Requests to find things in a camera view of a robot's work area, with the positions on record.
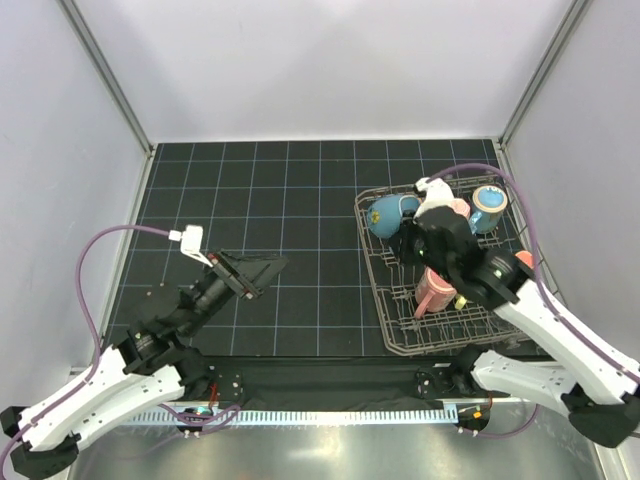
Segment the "white mug blue handle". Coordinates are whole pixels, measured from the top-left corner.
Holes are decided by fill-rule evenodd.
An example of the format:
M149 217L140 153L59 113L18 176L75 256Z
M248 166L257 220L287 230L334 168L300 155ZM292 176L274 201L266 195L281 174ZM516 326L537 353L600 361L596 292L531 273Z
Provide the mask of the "white mug blue handle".
M367 227L379 239L387 240L400 228L403 215L413 215L421 201L414 195L387 195L373 202L366 213Z

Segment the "cream yellow faceted mug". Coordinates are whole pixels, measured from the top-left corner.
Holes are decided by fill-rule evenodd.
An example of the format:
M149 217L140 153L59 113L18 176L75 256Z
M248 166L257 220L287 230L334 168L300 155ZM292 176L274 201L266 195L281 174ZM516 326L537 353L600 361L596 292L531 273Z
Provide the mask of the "cream yellow faceted mug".
M466 306L467 303L468 303L468 300L464 296L457 295L455 297L454 308L456 310L461 310Z

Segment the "pink faceted mug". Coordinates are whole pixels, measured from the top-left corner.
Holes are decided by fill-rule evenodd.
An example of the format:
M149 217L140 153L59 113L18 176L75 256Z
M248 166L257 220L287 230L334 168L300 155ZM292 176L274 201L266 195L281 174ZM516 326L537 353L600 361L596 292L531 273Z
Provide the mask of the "pink faceted mug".
M451 208L456 214L463 216L466 220L470 219L471 207L464 199L454 198L451 202Z

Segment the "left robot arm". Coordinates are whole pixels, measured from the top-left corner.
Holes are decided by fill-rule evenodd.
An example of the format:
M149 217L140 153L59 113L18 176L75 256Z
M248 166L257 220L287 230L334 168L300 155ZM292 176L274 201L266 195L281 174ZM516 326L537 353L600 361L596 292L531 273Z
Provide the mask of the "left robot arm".
M133 310L125 337L84 372L31 407L1 414L15 439L14 471L47 479L131 417L164 402L199 400L214 383L203 354L186 345L234 298L255 300L286 267L279 255L208 255L203 276L187 288L151 289Z

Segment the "clear glass tumbler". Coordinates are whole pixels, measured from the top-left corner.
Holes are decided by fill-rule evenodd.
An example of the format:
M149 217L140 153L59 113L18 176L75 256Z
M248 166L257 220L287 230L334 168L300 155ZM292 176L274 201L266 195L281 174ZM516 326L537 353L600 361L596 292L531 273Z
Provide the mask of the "clear glass tumbler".
M500 319L492 318L490 325L497 335L493 346L501 352L511 352L516 355L542 355L544 350L529 336L517 327Z

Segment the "blue butterfly mug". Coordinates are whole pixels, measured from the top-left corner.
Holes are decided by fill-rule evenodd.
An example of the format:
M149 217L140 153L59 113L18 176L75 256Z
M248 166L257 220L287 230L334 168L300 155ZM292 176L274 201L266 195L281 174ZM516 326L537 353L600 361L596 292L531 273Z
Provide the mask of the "blue butterfly mug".
M477 235L492 232L498 225L508 206L508 197L503 189L493 185L478 187L471 198L469 226Z

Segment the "brown floral mug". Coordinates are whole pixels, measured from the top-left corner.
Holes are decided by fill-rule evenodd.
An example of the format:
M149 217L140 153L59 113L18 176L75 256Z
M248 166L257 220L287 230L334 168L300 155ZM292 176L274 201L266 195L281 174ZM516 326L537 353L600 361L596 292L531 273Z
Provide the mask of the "brown floral mug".
M534 258L531 252L527 250L521 250L516 253L516 257L530 269L534 268Z

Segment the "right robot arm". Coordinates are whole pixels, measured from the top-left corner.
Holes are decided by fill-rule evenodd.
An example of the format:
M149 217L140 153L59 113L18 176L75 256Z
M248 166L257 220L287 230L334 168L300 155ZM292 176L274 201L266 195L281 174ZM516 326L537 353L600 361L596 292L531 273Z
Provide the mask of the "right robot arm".
M597 335L558 301L513 253L479 245L449 206L401 215L392 244L404 263L420 262L466 299L516 326L556 367L468 348L458 369L480 389L526 399L566 417L584 437L616 448L639 427L639 363Z

